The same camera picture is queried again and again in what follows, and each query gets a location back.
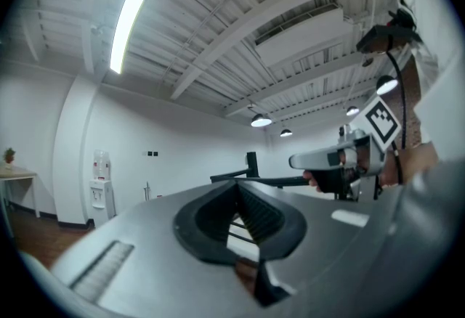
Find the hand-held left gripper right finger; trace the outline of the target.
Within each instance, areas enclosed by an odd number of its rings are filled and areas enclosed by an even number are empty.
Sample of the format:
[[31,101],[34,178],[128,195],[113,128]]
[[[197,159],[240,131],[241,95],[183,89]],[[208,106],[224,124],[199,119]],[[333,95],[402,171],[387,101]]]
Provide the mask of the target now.
[[378,317],[421,286],[419,195],[395,187],[374,204],[318,199],[241,182],[241,213],[258,224],[256,285],[247,317]]

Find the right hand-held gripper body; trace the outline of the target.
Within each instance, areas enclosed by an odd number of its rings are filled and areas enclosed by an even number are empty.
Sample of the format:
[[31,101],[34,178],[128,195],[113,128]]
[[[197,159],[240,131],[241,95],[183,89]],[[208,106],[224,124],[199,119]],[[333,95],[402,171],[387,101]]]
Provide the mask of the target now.
[[387,104],[375,98],[351,123],[339,128],[339,140],[327,154],[329,167],[315,172],[324,193],[336,200],[357,201],[362,196],[378,199],[378,175],[387,161],[387,149],[401,126]]

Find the person's right hand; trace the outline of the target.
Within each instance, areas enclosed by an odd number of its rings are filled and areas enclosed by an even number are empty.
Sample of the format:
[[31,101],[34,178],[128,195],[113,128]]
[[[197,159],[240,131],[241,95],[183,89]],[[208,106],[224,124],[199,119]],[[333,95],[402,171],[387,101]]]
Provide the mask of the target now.
[[[322,192],[318,185],[317,180],[313,177],[310,171],[304,171],[303,178],[308,181],[311,187],[314,187],[317,192]],[[384,187],[390,187],[399,183],[397,166],[395,162],[395,154],[393,152],[387,153],[387,159],[383,171],[378,175],[379,185]]]

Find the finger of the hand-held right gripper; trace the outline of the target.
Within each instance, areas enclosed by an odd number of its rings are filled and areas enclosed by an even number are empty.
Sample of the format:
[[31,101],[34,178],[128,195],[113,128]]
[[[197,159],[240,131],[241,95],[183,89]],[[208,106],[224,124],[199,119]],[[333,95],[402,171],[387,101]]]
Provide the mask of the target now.
[[326,149],[292,155],[289,165],[304,170],[334,170],[355,167],[355,149]]

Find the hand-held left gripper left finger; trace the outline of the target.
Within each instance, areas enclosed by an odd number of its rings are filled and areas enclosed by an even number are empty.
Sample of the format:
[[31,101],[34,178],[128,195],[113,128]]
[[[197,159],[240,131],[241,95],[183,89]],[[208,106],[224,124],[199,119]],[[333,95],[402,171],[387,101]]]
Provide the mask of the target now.
[[219,183],[139,203],[82,237],[52,274],[82,293],[94,286],[91,265],[109,271],[97,306],[128,317],[252,317],[260,305],[231,266],[207,264],[174,235],[180,208]]

